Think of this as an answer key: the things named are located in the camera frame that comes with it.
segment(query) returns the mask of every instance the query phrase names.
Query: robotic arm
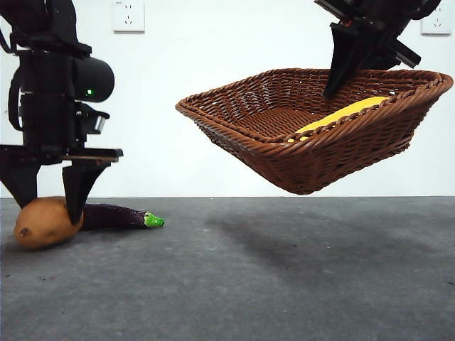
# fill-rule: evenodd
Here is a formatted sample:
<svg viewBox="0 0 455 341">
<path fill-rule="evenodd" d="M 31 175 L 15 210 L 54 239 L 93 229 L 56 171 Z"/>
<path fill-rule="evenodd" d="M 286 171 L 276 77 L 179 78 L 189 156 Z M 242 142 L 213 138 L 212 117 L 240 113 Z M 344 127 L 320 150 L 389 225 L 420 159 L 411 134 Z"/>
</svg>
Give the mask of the robotic arm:
<svg viewBox="0 0 455 341">
<path fill-rule="evenodd" d="M 0 0 L 0 15 L 12 27 L 10 46 L 1 32 L 0 45 L 20 60 L 9 91 L 9 121 L 23 134 L 22 146 L 0 146 L 0 180 L 23 207 L 37 196 L 42 165 L 71 161 L 63 182 L 76 223 L 97 177 L 123 155 L 120 149 L 84 147 L 87 134 L 101 134 L 109 115 L 82 101 L 106 100 L 114 73 L 77 40 L 71 0 Z"/>
<path fill-rule="evenodd" d="M 415 67 L 418 54 L 398 41 L 411 20 L 420 20 L 441 0 L 315 0 L 331 12 L 333 59 L 324 96 L 332 98 L 357 70 L 388 70 L 404 64 Z"/>
</svg>

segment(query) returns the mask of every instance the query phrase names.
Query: wicker basket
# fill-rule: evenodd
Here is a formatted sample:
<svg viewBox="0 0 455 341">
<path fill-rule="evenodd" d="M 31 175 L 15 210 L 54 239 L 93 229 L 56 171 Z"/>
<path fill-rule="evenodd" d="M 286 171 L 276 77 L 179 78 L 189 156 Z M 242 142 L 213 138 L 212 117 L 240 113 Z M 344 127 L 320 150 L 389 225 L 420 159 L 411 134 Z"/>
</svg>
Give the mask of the wicker basket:
<svg viewBox="0 0 455 341">
<path fill-rule="evenodd" d="M 331 100 L 329 70 L 271 70 L 182 99 L 177 110 L 219 147 L 271 183 L 309 194 L 404 151 L 429 108 L 452 85 L 428 71 L 359 71 Z M 389 99 L 313 131 L 296 134 L 358 100 Z"/>
</svg>

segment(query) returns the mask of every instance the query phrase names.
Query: white wall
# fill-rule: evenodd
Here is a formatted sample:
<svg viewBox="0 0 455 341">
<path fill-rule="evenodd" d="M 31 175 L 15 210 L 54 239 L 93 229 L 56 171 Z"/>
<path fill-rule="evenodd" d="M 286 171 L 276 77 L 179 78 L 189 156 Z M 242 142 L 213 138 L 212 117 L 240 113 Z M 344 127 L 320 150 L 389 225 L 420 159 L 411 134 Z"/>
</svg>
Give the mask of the white wall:
<svg viewBox="0 0 455 341">
<path fill-rule="evenodd" d="M 116 75 L 114 94 L 95 108 L 109 112 L 87 146 L 123 148 L 125 157 L 96 182 L 92 197 L 290 195 L 212 145 L 178 113 L 190 94 L 281 67 L 329 67 L 329 23 L 307 0 L 146 0 L 146 33 L 113 34 L 113 0 L 74 0 L 78 36 Z M 455 75 L 454 36 L 422 37 L 411 23 L 401 40 L 422 56 L 419 69 Z M 21 142 L 7 123 L 9 80 L 17 65 L 1 56 L 1 142 Z M 316 195 L 455 195 L 452 103 L 434 105 L 411 148 L 339 180 Z M 63 194 L 61 165 L 42 168 L 39 194 Z M 3 196 L 9 194 L 3 189 Z"/>
</svg>

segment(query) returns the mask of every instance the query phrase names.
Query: gray floor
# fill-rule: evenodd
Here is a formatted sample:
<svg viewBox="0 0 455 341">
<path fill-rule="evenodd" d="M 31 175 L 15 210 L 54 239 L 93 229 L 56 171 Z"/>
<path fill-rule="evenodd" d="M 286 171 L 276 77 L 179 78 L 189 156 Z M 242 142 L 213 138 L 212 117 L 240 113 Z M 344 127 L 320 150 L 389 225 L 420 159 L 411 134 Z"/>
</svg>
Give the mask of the gray floor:
<svg viewBox="0 0 455 341">
<path fill-rule="evenodd" d="M 455 340 L 453 197 L 103 202 L 166 226 L 29 252 L 1 201 L 3 341 Z"/>
</svg>

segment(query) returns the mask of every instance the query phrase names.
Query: power socket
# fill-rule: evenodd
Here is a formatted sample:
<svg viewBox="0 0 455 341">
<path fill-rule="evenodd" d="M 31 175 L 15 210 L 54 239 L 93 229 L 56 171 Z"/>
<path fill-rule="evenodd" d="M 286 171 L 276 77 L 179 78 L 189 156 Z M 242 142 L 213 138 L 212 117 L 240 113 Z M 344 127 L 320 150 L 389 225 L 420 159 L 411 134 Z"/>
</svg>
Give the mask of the power socket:
<svg viewBox="0 0 455 341">
<path fill-rule="evenodd" d="M 115 33 L 145 32 L 144 0 L 114 1 L 112 5 L 112 28 Z"/>
<path fill-rule="evenodd" d="M 454 0 L 441 0 L 441 3 L 428 17 L 421 21 L 422 35 L 447 36 L 452 33 L 454 21 Z"/>
</svg>

